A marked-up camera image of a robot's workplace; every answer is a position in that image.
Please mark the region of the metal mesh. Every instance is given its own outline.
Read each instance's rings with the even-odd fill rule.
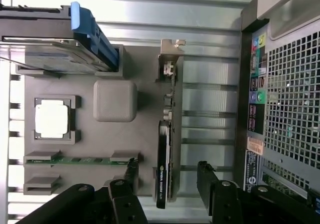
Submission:
[[[278,175],[282,176],[283,178],[291,181],[292,183],[300,186],[303,189],[308,189],[309,181],[295,175],[294,173],[272,163],[271,161],[264,160],[264,166],[272,170],[273,172],[277,173]]]
[[[266,147],[320,169],[320,32],[268,57]]]

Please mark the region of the orange label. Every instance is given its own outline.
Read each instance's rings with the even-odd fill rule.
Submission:
[[[262,140],[258,140],[252,137],[248,137],[247,139],[247,149],[254,152],[258,155],[263,155],[264,142]]]

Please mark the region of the green circuit board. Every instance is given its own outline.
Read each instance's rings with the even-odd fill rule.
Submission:
[[[48,165],[127,165],[128,161],[110,161],[109,157],[66,157],[57,156],[52,160],[27,160],[26,164],[48,164]]]

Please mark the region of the ventilation grille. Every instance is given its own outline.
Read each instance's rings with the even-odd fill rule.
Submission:
[[[283,178],[291,181],[292,183],[296,184],[297,186],[303,188],[303,189],[308,189],[309,187],[309,181],[295,175],[294,173],[287,171],[286,169],[283,169],[282,167],[272,163],[271,161],[264,160],[265,167],[268,169],[272,170],[276,174],[282,176]]]
[[[320,169],[320,32],[268,57],[266,146]]]

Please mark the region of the square gray component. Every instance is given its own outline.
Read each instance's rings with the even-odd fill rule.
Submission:
[[[93,116],[99,122],[131,122],[136,117],[137,86],[132,81],[98,80],[93,96]]]

